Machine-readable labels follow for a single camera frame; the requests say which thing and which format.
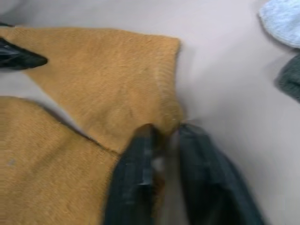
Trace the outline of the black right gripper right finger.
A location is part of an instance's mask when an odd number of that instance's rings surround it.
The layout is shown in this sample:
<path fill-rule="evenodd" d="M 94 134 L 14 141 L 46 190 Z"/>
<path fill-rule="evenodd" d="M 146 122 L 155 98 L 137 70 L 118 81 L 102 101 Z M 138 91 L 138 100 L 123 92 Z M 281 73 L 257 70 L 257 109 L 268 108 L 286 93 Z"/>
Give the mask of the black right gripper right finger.
<path fill-rule="evenodd" d="M 200 127 L 181 124 L 180 178 L 191 225 L 264 225 L 239 171 Z"/>

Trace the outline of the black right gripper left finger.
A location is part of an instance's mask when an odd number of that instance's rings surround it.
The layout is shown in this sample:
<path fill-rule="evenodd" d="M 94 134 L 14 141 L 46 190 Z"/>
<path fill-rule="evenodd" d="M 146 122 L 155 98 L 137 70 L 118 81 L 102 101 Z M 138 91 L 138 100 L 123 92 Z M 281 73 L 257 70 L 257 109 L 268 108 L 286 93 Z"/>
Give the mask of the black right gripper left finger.
<path fill-rule="evenodd" d="M 104 225 L 152 225 L 154 150 L 160 132 L 152 125 L 139 127 L 112 173 L 103 218 Z"/>

